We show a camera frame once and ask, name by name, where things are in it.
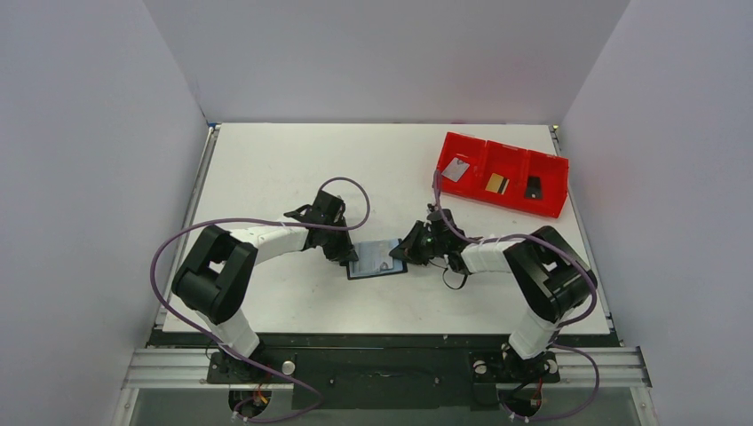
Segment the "black leather card holder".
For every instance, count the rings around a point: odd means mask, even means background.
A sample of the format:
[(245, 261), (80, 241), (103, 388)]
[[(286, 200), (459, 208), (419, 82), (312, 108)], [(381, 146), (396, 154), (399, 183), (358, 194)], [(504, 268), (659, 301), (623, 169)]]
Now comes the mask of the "black leather card holder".
[(408, 272), (408, 264), (390, 255), (401, 243), (400, 239), (362, 241), (354, 244), (356, 261), (346, 264), (348, 280), (364, 280)]

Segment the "silver grey credit card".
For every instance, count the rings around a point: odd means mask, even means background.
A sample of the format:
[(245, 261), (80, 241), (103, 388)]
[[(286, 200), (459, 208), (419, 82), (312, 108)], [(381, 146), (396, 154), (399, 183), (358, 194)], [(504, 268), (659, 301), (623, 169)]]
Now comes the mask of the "silver grey credit card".
[(441, 175), (444, 178), (457, 183), (469, 168), (470, 164), (468, 162), (464, 161), (462, 158), (453, 157), (442, 170)]

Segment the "black credit card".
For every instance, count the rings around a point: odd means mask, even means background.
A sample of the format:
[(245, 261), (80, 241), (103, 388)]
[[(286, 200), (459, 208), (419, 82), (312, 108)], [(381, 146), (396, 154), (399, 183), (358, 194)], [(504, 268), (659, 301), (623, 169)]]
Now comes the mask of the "black credit card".
[(541, 200), (543, 198), (542, 181), (537, 176), (529, 176), (524, 192), (524, 197), (529, 200)]

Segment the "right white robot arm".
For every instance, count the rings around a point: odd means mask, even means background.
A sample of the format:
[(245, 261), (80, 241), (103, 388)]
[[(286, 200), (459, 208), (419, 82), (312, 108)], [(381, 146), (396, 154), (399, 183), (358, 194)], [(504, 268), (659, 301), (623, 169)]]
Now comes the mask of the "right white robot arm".
[(527, 303), (500, 357), (502, 370), (513, 379), (531, 373), (559, 331), (587, 318), (597, 304), (594, 273), (549, 225), (530, 234), (472, 238), (456, 226), (449, 209), (436, 209), (416, 222), (390, 255), (421, 265), (441, 257), (463, 276), (512, 274)]

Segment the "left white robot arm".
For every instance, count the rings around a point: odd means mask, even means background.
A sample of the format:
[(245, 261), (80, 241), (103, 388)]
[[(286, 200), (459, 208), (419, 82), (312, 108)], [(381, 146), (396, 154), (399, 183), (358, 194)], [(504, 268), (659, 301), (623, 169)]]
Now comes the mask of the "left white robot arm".
[(242, 311), (258, 264), (288, 253), (320, 248), (340, 265), (358, 256), (346, 231), (345, 202), (320, 190), (311, 204), (287, 212), (279, 222), (240, 230), (206, 226), (194, 241), (171, 283), (171, 293), (206, 323), (232, 356), (230, 369), (244, 382), (265, 369), (261, 339)]

